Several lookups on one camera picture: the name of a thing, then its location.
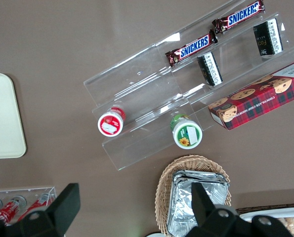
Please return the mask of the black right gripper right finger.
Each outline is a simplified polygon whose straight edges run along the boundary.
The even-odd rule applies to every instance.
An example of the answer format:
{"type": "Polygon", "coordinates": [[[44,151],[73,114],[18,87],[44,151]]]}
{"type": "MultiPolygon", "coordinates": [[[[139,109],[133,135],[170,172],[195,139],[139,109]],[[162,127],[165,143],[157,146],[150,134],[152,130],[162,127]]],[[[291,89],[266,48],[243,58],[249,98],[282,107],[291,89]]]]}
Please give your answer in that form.
{"type": "Polygon", "coordinates": [[[227,205],[213,204],[201,183],[192,184],[192,209],[197,221],[188,237],[250,237],[250,223],[227,205]]]}

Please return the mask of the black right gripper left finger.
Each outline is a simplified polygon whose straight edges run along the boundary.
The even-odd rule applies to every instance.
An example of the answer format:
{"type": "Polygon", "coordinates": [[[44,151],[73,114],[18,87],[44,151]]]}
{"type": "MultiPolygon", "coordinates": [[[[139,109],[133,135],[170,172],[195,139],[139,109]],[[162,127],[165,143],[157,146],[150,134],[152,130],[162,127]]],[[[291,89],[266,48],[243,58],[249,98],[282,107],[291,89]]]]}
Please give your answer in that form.
{"type": "Polygon", "coordinates": [[[81,208],[78,183],[70,183],[50,206],[32,209],[19,221],[23,237],[63,237],[81,208]]]}

